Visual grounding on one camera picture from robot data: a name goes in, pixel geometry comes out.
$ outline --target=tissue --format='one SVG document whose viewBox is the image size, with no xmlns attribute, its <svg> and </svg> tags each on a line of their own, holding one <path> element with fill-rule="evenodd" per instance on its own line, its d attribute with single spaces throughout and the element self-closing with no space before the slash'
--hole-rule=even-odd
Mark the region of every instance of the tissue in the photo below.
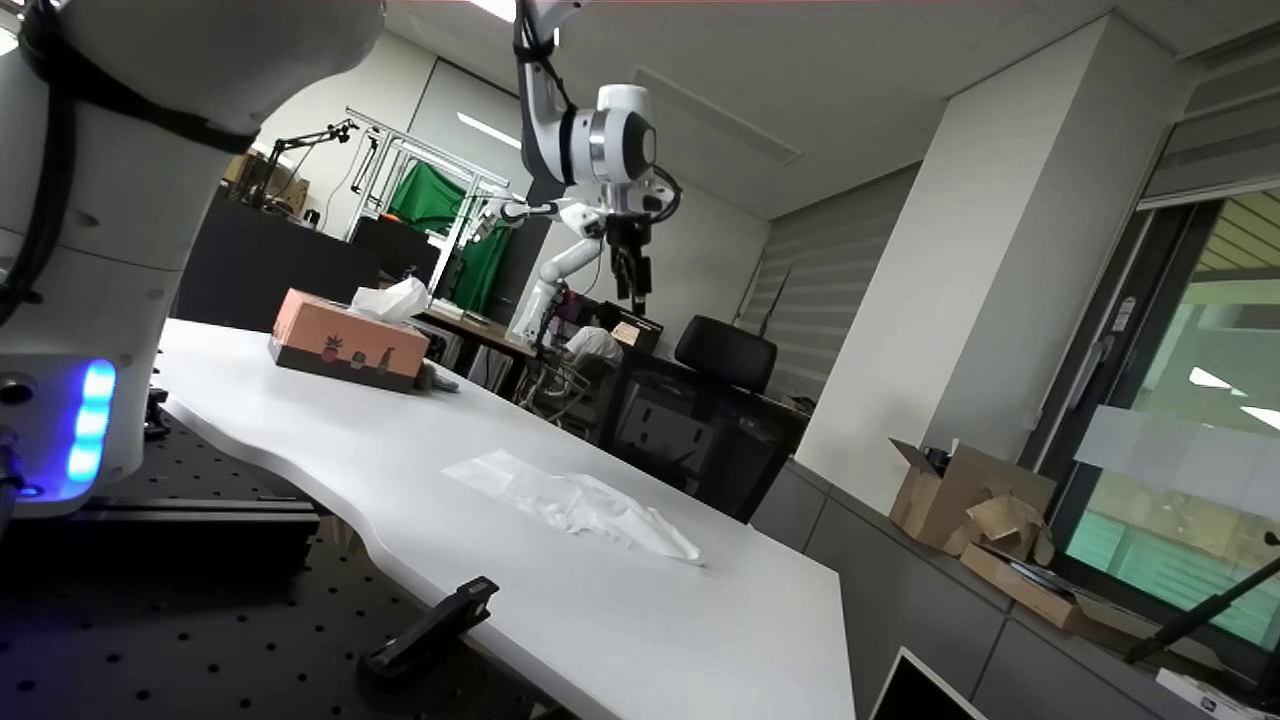
<svg viewBox="0 0 1280 720">
<path fill-rule="evenodd" d="M 550 475 L 502 450 L 458 462 L 444 474 L 567 533 L 596 533 L 690 565 L 701 551 L 653 507 L 643 507 L 591 475 Z"/>
<path fill-rule="evenodd" d="M 387 290 L 356 288 L 351 310 L 384 323 L 403 323 L 417 315 L 431 302 L 422 281 L 408 277 Z"/>
</svg>

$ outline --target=ceiling light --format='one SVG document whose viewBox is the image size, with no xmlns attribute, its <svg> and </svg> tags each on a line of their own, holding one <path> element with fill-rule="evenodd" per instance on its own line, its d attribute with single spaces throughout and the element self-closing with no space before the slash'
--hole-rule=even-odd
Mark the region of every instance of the ceiling light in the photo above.
<svg viewBox="0 0 1280 720">
<path fill-rule="evenodd" d="M 458 119 L 462 120 L 462 124 L 474 127 L 477 131 L 488 135 L 489 137 L 492 137 L 492 138 L 494 138 L 494 140 L 497 140 L 499 142 L 506 142 L 507 145 L 515 147 L 516 150 L 520 150 L 520 141 L 516 140 L 515 137 L 511 137 L 509 135 L 507 135 L 504 132 L 493 129 L 492 127 L 489 127 L 489 126 L 481 123 L 480 120 L 472 118 L 471 115 L 466 115 L 463 113 L 458 113 Z"/>
<path fill-rule="evenodd" d="M 1240 407 L 1240 410 L 1280 430 L 1280 410 L 1267 410 L 1266 407 Z"/>
<path fill-rule="evenodd" d="M 516 0 L 470 0 L 472 5 L 493 13 L 508 23 L 516 22 Z"/>
<path fill-rule="evenodd" d="M 1222 378 L 1219 378 L 1217 375 L 1212 375 L 1212 374 L 1207 373 L 1202 368 L 1192 368 L 1192 374 L 1187 379 L 1190 380 L 1192 384 L 1197 384 L 1199 387 L 1213 387 L 1213 388 L 1217 388 L 1217 389 L 1231 389 L 1231 383 L 1224 380 Z"/>
</svg>

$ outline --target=white desk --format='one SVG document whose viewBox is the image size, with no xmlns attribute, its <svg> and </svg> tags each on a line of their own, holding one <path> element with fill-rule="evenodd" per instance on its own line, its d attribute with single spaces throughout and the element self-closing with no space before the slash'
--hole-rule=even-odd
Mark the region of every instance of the white desk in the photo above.
<svg viewBox="0 0 1280 720">
<path fill-rule="evenodd" d="M 495 582 L 471 637 L 584 720 L 852 720 L 840 583 L 817 562 L 466 380 L 398 395 L 276 368 L 262 333 L 182 320 L 160 347 L 170 413 L 342 516 L 408 592 L 435 603 Z M 568 536 L 440 473 L 499 448 L 657 507 L 707 566 Z"/>
</svg>

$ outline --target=window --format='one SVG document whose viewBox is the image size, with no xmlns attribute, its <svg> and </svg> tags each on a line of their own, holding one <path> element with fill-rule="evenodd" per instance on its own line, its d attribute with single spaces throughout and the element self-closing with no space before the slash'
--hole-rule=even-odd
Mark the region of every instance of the window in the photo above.
<svg viewBox="0 0 1280 720">
<path fill-rule="evenodd" d="M 1055 569 L 1167 621 L 1277 553 L 1262 537 L 1280 533 L 1280 190 L 1134 225 L 1041 471 L 1068 480 Z M 1213 624 L 1198 638 L 1256 675 L 1280 641 L 1280 580 Z"/>
</svg>

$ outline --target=white wall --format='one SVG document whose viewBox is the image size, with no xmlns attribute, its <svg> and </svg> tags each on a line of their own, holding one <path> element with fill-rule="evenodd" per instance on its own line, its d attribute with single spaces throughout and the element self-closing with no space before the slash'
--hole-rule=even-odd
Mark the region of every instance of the white wall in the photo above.
<svg viewBox="0 0 1280 720">
<path fill-rule="evenodd" d="M 657 350 L 663 357 L 671 356 L 680 334 L 694 315 L 707 315 L 726 323 L 733 319 L 769 237 L 767 220 L 696 187 L 684 184 L 684 188 L 680 210 L 669 220 L 653 228 L 653 242 L 646 249 L 653 260 L 653 295 L 649 296 L 646 315 L 663 325 Z M 573 190 L 570 193 L 591 196 Z M 563 224 L 552 224 L 520 297 L 521 311 L 538 279 L 538 269 L 575 242 L 577 237 Z M 628 306 L 628 301 L 616 297 L 617 287 L 608 268 L 608 250 L 603 258 L 599 279 L 588 296 Z M 593 264 L 567 279 L 571 288 L 585 292 L 594 277 Z"/>
<path fill-rule="evenodd" d="M 797 460 L 887 512 L 887 436 L 1016 452 L 1172 120 L 1172 69 L 1111 15 L 948 102 Z"/>
<path fill-rule="evenodd" d="M 320 132 L 325 126 L 346 119 L 348 106 L 396 129 L 408 129 L 434 65 L 435 55 L 431 53 L 383 32 L 364 63 L 347 73 L 312 85 L 273 113 L 262 123 L 259 142 L 270 147 L 280 137 Z M 357 147 L 358 136 L 360 133 L 353 133 L 346 143 L 326 142 L 315 146 L 298 170 L 301 177 L 311 182 L 307 208 L 315 208 L 321 214 L 329 193 L 339 188 L 329 213 L 320 220 L 324 232 L 334 237 L 346 232 L 347 223 L 356 211 L 358 197 L 347 190 L 351 179 L 344 177 L 356 154 L 364 152 Z M 300 149 L 287 155 L 298 160 L 303 152 L 306 150 Z"/>
<path fill-rule="evenodd" d="M 507 178 L 512 192 L 526 195 L 534 178 L 520 159 L 520 149 L 463 124 L 458 113 L 520 140 L 520 101 L 448 63 L 438 63 L 408 131 L 413 137 Z"/>
</svg>

